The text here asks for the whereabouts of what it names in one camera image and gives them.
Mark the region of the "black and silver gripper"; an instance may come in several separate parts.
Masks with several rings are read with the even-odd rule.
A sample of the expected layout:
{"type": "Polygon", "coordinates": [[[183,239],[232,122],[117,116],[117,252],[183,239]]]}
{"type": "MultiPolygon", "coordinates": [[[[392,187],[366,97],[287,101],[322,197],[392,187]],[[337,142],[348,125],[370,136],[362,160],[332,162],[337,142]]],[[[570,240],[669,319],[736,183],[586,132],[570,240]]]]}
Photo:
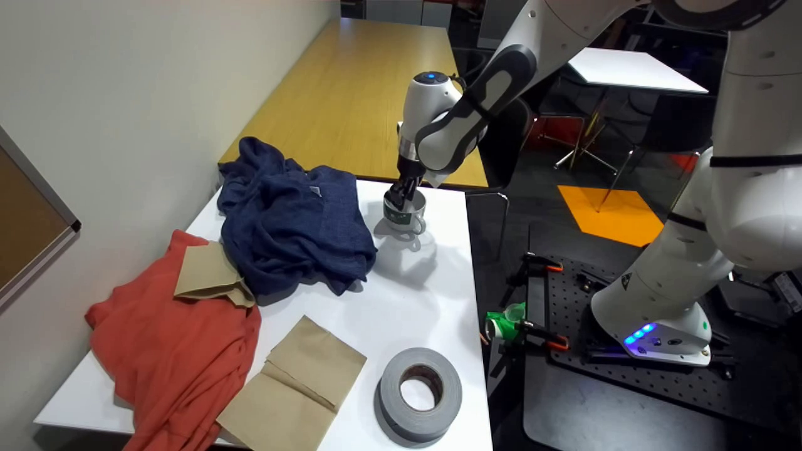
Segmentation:
{"type": "Polygon", "coordinates": [[[419,176],[401,176],[390,190],[387,204],[396,210],[407,210],[414,200],[416,187],[422,186],[419,176]]]}

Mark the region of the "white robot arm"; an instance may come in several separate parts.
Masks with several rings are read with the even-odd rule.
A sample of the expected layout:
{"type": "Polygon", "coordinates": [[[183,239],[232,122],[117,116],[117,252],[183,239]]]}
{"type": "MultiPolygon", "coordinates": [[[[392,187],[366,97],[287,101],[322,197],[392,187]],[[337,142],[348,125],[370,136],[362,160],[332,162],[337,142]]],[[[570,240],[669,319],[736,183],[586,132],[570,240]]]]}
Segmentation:
{"type": "Polygon", "coordinates": [[[738,267],[779,274],[802,261],[802,0],[525,0],[470,85],[439,69],[409,78],[385,219],[422,227],[422,187],[445,183],[491,120],[643,6],[719,32],[726,49],[707,130],[694,138],[698,118],[675,113],[668,142],[637,146],[692,162],[659,236],[593,295],[590,311],[632,359],[706,369],[714,326],[703,298],[738,267]]]}

